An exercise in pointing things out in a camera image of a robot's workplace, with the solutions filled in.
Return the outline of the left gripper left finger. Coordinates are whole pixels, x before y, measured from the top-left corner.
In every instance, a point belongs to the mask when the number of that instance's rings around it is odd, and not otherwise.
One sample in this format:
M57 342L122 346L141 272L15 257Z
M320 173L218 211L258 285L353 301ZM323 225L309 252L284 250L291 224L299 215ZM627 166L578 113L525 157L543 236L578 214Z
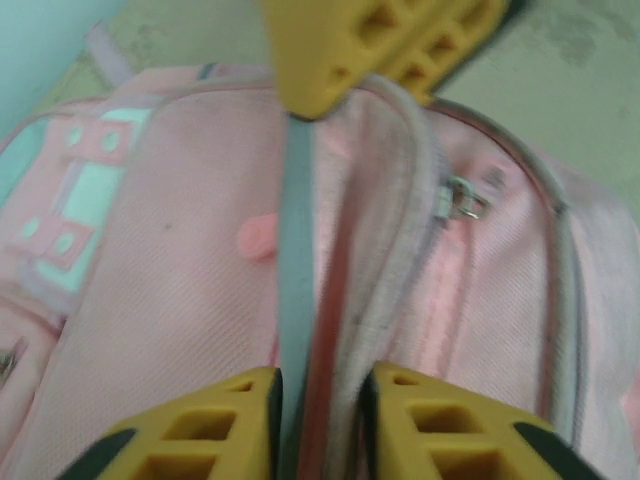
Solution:
M62 479L273 479L282 378L260 367L113 426Z

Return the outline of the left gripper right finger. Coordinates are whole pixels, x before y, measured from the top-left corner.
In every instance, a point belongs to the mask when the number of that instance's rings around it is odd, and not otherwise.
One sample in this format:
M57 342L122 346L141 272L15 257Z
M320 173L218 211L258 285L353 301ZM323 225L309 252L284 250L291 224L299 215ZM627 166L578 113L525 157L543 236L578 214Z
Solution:
M388 362L360 394L373 479L597 479L545 421Z

